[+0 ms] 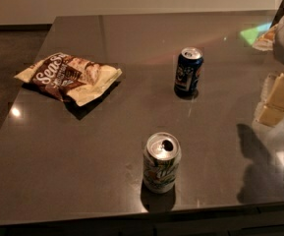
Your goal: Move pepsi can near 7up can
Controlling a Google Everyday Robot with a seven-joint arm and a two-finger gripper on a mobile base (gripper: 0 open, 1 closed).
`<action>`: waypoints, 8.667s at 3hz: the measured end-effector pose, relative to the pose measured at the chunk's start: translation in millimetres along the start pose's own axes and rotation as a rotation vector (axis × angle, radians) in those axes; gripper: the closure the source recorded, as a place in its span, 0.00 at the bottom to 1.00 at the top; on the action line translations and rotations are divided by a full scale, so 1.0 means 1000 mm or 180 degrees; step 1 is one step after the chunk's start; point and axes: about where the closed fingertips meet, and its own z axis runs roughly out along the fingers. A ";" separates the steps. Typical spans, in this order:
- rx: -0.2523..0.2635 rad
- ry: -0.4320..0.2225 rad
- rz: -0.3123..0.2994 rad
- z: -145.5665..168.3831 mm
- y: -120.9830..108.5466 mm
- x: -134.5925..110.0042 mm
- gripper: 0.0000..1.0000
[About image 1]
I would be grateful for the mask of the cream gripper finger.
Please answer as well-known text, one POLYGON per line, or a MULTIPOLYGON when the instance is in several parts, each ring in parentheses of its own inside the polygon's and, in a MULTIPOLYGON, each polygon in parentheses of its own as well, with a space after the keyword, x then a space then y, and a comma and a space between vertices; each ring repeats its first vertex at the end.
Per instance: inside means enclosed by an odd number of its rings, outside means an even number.
POLYGON ((255 119, 258 123, 274 127, 284 118, 284 112, 270 107, 262 102, 260 102, 255 111, 255 119))
POLYGON ((284 112, 284 73, 269 74, 267 77, 267 97, 264 106, 284 112))

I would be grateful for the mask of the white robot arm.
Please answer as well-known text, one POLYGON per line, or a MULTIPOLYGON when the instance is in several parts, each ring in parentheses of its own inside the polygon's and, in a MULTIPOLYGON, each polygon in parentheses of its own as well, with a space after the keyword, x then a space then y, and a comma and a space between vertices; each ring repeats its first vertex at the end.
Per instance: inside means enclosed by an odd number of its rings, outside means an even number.
MULTIPOLYGON (((270 29, 256 39, 253 48, 271 51, 274 59, 284 65, 284 0, 270 29)), ((255 118, 258 123, 270 127, 284 118, 284 72, 269 74, 265 79, 255 118)))

